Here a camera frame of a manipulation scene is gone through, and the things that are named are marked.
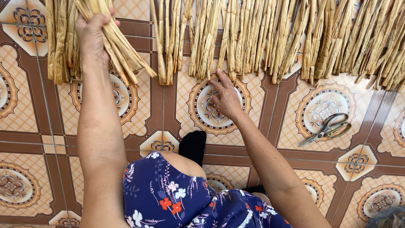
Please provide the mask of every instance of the woman's right arm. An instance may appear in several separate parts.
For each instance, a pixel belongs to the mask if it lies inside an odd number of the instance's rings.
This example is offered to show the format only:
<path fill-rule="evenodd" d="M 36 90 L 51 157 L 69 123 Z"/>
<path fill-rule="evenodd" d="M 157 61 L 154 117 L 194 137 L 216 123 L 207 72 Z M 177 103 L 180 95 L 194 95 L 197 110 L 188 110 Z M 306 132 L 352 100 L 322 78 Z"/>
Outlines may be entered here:
<path fill-rule="evenodd" d="M 232 82 L 217 69 L 222 83 L 211 80 L 220 94 L 213 96 L 217 109 L 238 127 L 249 157 L 270 202 L 295 228 L 330 227 L 308 191 L 284 157 L 262 135 L 242 108 Z"/>

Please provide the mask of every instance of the scissor handle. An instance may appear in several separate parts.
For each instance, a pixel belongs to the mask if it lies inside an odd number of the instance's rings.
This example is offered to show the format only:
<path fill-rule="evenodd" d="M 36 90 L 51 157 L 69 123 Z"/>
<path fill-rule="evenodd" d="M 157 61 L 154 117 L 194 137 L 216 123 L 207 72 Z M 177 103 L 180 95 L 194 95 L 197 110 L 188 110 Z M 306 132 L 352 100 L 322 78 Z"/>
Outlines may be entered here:
<path fill-rule="evenodd" d="M 346 125 L 347 125 L 347 127 L 343 132 L 341 132 L 339 135 L 333 135 L 333 133 L 337 132 L 338 130 L 340 130 L 342 127 L 344 127 Z M 348 122 L 341 123 L 337 128 L 333 128 L 331 131 L 326 132 L 324 137 L 331 137 L 331 138 L 340 137 L 340 136 L 346 134 L 350 130 L 351 127 L 352 127 L 351 123 L 348 123 Z"/>
<path fill-rule="evenodd" d="M 334 123 L 332 126 L 329 126 L 329 124 L 331 123 L 331 121 L 332 121 L 333 118 L 335 118 L 335 117 L 337 117 L 337 116 L 341 116 L 341 115 L 344 115 L 344 116 L 345 116 L 345 118 L 344 118 L 343 120 L 341 120 L 341 121 L 338 122 L 338 123 Z M 327 131 L 329 131 L 329 130 L 331 130 L 331 129 L 333 130 L 333 127 L 335 127 L 335 126 L 339 127 L 340 124 L 346 122 L 346 120 L 348 120 L 348 119 L 349 119 L 349 115 L 346 114 L 346 113 L 335 113 L 335 114 L 331 115 L 331 116 L 329 117 L 329 119 L 326 121 L 326 123 L 325 123 L 325 125 L 324 125 L 324 127 L 323 127 L 323 129 L 322 129 L 322 132 L 327 132 Z"/>

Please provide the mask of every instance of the scissors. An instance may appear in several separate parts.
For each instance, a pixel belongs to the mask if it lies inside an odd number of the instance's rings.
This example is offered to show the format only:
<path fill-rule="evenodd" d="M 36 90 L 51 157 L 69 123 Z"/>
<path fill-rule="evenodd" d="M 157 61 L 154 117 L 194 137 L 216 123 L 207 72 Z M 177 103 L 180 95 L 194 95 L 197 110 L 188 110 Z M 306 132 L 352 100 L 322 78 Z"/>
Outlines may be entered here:
<path fill-rule="evenodd" d="M 342 115 L 345 116 L 345 118 L 344 118 L 342 121 L 340 121 L 340 122 L 338 122 L 338 123 L 334 123 L 334 124 L 332 124 L 332 125 L 329 125 L 329 124 L 331 123 L 332 119 L 334 119 L 335 117 L 338 117 L 338 116 L 342 116 Z M 331 115 L 331 116 L 326 120 L 326 123 L 325 123 L 325 125 L 324 125 L 324 127 L 322 128 L 322 130 L 321 130 L 320 133 L 318 133 L 318 134 L 316 134 L 316 135 L 310 137 L 310 138 L 307 139 L 305 142 L 301 143 L 301 145 L 299 145 L 299 146 L 306 145 L 306 144 L 308 144 L 308 143 L 310 143 L 310 142 L 313 142 L 313 141 L 315 141 L 315 140 L 318 140 L 318 139 L 320 139 L 320 138 L 322 138 L 322 137 L 337 138 L 337 137 L 340 137 L 340 136 L 346 134 L 346 133 L 349 131 L 349 129 L 352 127 L 352 125 L 351 125 L 350 123 L 346 122 L 346 120 L 347 120 L 348 118 L 349 118 L 349 115 L 346 114 L 346 113 L 336 113 L 336 114 Z M 334 133 L 336 133 L 338 130 L 340 130 L 340 129 L 341 129 L 342 127 L 344 127 L 344 126 L 347 126 L 347 127 L 346 127 L 346 129 L 345 129 L 342 133 L 340 133 L 340 134 L 338 134 L 338 135 L 333 135 Z"/>

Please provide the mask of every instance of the woman's left arm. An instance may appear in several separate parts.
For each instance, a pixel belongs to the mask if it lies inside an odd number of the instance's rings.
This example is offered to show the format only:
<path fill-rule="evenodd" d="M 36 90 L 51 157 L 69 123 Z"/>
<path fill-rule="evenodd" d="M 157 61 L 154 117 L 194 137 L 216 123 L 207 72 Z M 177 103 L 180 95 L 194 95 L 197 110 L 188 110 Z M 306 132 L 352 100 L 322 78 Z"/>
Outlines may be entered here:
<path fill-rule="evenodd" d="M 110 20 L 110 15 L 96 14 L 87 23 L 80 15 L 75 24 L 83 78 L 77 143 L 84 177 L 84 227 L 128 227 L 122 187 L 128 163 L 102 40 L 102 26 Z"/>

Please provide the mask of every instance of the hand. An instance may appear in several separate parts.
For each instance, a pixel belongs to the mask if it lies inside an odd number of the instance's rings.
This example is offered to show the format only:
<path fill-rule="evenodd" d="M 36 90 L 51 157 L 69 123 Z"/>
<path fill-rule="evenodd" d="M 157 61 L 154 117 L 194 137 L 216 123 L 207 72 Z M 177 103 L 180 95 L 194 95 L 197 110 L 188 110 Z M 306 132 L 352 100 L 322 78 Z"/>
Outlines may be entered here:
<path fill-rule="evenodd" d="M 114 9 L 110 8 L 110 14 L 114 14 Z M 108 67 L 110 56 L 104 50 L 104 41 L 102 38 L 102 27 L 111 20 L 108 14 L 97 13 L 92 20 L 87 23 L 83 15 L 80 13 L 76 23 L 75 30 L 79 39 L 80 54 L 82 61 L 101 62 L 104 67 Z M 119 21 L 115 21 L 117 26 L 120 26 Z"/>
<path fill-rule="evenodd" d="M 223 75 L 220 69 L 217 69 L 216 73 L 221 83 L 213 79 L 209 83 L 215 86 L 215 89 L 220 94 L 220 98 L 211 96 L 211 100 L 222 114 L 235 122 L 239 117 L 245 115 L 245 112 L 241 107 L 241 102 L 231 80 Z"/>

